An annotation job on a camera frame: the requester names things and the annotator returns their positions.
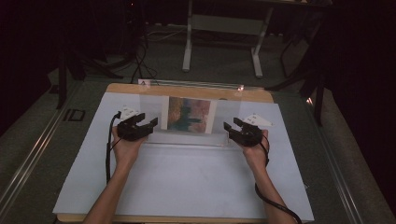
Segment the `white board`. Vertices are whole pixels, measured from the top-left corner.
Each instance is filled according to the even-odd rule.
[[[89,212],[106,185],[109,123],[124,105],[140,110],[139,101],[135,94],[105,93],[53,213]],[[288,208],[301,220],[314,220],[278,105],[227,104],[238,104],[240,119],[255,113],[273,123],[265,127],[271,144],[269,175]],[[114,157],[111,165],[114,170]],[[116,215],[265,218],[252,173],[241,149],[232,141],[227,147],[144,144]]]

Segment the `wrist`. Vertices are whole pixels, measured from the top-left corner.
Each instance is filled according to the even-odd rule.
[[[267,169],[262,163],[251,165],[250,169],[253,172],[256,181],[259,181],[259,179],[263,179],[264,177],[268,176]]]
[[[253,173],[266,173],[267,172],[265,163],[263,163],[261,161],[248,162],[248,165]]]
[[[114,175],[128,175],[132,169],[132,164],[118,163]]]

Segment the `picture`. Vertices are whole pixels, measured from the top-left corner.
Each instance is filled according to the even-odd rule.
[[[190,133],[211,133],[216,102],[164,97],[161,128]]]

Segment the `metal rail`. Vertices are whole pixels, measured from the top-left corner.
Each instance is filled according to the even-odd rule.
[[[9,209],[11,208],[12,204],[14,204],[18,194],[21,192],[21,189],[23,188],[33,169],[35,169],[35,165],[46,150],[51,137],[62,121],[65,109],[70,104],[71,99],[76,94],[80,85],[81,84],[78,81],[75,81],[70,85],[70,93],[64,106],[55,111],[43,133],[38,137],[35,145],[30,150],[24,162],[15,172],[14,176],[12,176],[6,187],[6,190],[2,193],[0,198],[0,223],[3,223],[5,220]]]
[[[347,182],[344,179],[343,173],[341,172],[340,167],[338,166],[338,162],[332,152],[332,149],[329,145],[329,142],[327,141],[327,138],[324,134],[324,132],[318,127],[317,122],[315,121],[314,117],[312,116],[312,102],[304,102],[305,108],[307,110],[307,113],[310,114],[309,119],[311,122],[316,126],[316,130],[318,133],[318,136],[321,140],[321,143],[324,147],[325,154],[326,154],[326,162],[329,166],[330,173],[332,175],[332,179],[334,180],[334,185],[338,190],[338,193],[340,195],[340,199],[345,207],[346,210],[346,215],[349,218],[349,221],[351,224],[362,224],[364,223],[362,218],[361,218],[361,213],[358,210],[358,207],[355,204],[355,201],[352,197],[352,194],[350,192],[349,186],[347,185]]]

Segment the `black cable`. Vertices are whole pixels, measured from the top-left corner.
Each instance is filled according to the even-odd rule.
[[[147,71],[148,74],[150,75],[150,78],[154,78],[154,79],[155,79],[155,77],[158,75],[157,70],[155,70],[154,68],[148,67],[148,66],[146,65],[146,63],[143,61],[143,59],[141,59],[141,63],[143,64],[143,66],[145,66],[146,71]]]
[[[106,182],[110,180],[110,152],[111,149],[120,141],[118,141],[114,146],[111,146],[111,133],[113,131],[113,123],[115,119],[119,119],[121,115],[121,112],[117,113],[116,115],[113,116],[113,119],[110,122],[110,128],[108,130],[108,140],[107,140],[107,145],[106,145]]]
[[[134,70],[134,73],[132,74],[131,83],[134,83],[134,76],[136,75],[137,71],[139,71],[139,74],[140,74],[140,76],[142,77],[142,72],[141,72],[140,65],[142,64],[143,60],[146,58],[146,48],[145,48],[145,46],[143,46],[141,43],[139,43],[139,46],[142,47],[143,50],[144,50],[144,51],[143,51],[143,57],[140,58],[140,57],[137,55],[137,53],[136,53],[135,58],[136,58],[136,62],[137,62],[137,67],[136,67],[136,69]]]
[[[118,73],[118,72],[120,72],[120,71],[123,71],[123,70],[125,70],[125,69],[131,67],[132,64],[134,64],[134,63],[133,63],[133,62],[129,62],[128,65],[124,66],[123,68],[120,68],[120,69],[117,70],[117,71],[114,71],[114,73]]]
[[[295,214],[293,211],[291,211],[289,208],[279,204],[279,203],[275,203],[267,198],[265,198],[264,196],[262,196],[262,194],[260,193],[259,187],[257,187],[257,184],[254,184],[254,189],[256,190],[256,194],[257,196],[259,196],[259,198],[261,198],[263,201],[265,201],[266,203],[271,204],[273,207],[291,215],[298,224],[302,224],[303,222],[300,220],[300,218],[297,216],[297,214]]]
[[[268,148],[265,148],[265,146],[262,144],[262,142],[260,142],[260,146],[262,147],[262,149],[264,150],[265,153],[265,166],[268,165],[268,162],[270,162],[270,159],[268,158],[268,153],[270,152],[270,141],[268,141],[268,138],[265,137],[264,135],[262,136],[265,138],[265,140],[267,140],[268,143]]]
[[[132,63],[132,62],[133,62],[133,58],[134,58],[133,54],[127,53],[127,54],[125,54],[125,55],[123,56],[123,59],[122,59],[122,60],[120,60],[120,61],[118,61],[118,62],[114,62],[114,63],[101,63],[101,62],[98,62],[98,61],[96,61],[96,60],[94,60],[94,61],[95,61],[96,63],[100,64],[100,65],[101,65],[102,67],[104,67],[105,69],[113,70],[113,69],[116,69],[116,68],[120,68],[120,67],[122,67],[122,66],[124,66],[124,65],[126,65],[126,64],[128,64],[128,63]],[[88,66],[88,67],[94,68],[91,64],[85,63],[84,61],[81,61],[81,63],[82,63],[84,66]]]
[[[265,156],[266,156],[265,166],[267,166],[268,162],[270,161],[270,160],[268,159],[268,152],[269,152],[269,150],[270,150],[270,142],[268,141],[268,138],[267,138],[267,137],[265,137],[264,135],[263,135],[263,137],[264,137],[264,138],[267,140],[267,142],[268,142],[268,149],[265,148],[265,146],[264,146],[262,143],[260,143],[260,146],[262,147],[262,149],[263,149],[264,152],[265,152]],[[257,196],[259,196],[259,198],[261,198],[263,201],[265,201],[266,203],[271,204],[273,207],[275,207],[275,208],[277,208],[277,209],[279,209],[279,210],[281,210],[281,211],[283,211],[283,212],[285,212],[285,213],[291,215],[291,216],[297,221],[298,224],[302,224],[302,223],[303,223],[303,222],[300,220],[300,218],[297,216],[297,214],[295,214],[295,213],[294,213],[293,211],[291,211],[289,208],[287,208],[287,207],[285,207],[285,206],[283,206],[283,205],[281,205],[281,204],[279,204],[279,203],[273,202],[273,201],[269,200],[268,198],[265,198],[265,197],[260,193],[260,190],[259,190],[259,187],[257,186],[257,184],[254,184],[254,189],[256,190]]]

